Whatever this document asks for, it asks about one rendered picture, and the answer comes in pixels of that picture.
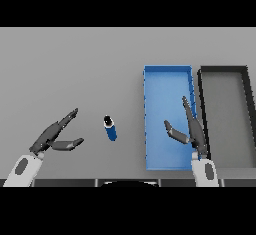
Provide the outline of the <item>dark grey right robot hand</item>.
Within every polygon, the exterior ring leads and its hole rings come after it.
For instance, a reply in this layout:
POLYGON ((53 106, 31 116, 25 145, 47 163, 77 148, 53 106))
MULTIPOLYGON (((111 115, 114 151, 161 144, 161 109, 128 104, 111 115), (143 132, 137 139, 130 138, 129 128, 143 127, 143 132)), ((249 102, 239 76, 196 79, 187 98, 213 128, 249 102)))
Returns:
POLYGON ((205 136, 203 129, 198 119, 192 115, 192 110, 190 108, 189 102, 185 96, 182 97, 183 107, 186 112, 189 135, 186 135, 176 129, 169 123, 168 120, 164 121, 164 125, 167 131, 167 134, 172 139, 183 143, 190 143, 192 147, 198 152, 200 156, 207 156, 208 150, 206 145, 205 136))

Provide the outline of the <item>dark grey bin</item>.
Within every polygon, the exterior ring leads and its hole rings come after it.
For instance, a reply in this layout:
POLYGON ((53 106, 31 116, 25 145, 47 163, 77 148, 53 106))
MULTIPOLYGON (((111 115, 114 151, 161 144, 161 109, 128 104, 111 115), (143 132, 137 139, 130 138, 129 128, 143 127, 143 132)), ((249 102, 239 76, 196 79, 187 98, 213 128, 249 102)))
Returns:
POLYGON ((197 72, 204 133, 217 168, 256 168, 256 108, 247 66, 197 72))

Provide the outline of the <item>blue bin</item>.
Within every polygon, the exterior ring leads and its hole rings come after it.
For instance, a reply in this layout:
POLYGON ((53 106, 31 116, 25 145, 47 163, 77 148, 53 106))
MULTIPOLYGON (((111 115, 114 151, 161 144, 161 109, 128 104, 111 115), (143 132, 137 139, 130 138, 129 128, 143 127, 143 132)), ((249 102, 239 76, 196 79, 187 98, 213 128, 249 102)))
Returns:
POLYGON ((145 65, 143 76, 146 170, 190 171, 194 149, 191 144, 170 138, 164 121, 189 135, 182 97, 187 98, 192 115, 196 117, 192 67, 145 65))

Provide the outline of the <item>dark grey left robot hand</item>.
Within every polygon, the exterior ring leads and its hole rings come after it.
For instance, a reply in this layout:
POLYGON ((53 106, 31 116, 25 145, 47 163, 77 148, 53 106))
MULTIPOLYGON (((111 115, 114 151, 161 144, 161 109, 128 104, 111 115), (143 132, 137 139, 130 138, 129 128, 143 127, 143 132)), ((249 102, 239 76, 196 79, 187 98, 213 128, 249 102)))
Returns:
POLYGON ((79 146, 84 141, 83 138, 73 141, 57 141, 61 131, 76 117, 77 113, 78 109, 74 109, 61 121, 56 121, 47 127, 29 148, 29 151, 38 156, 40 152, 44 152, 49 148, 56 151, 72 151, 79 146))

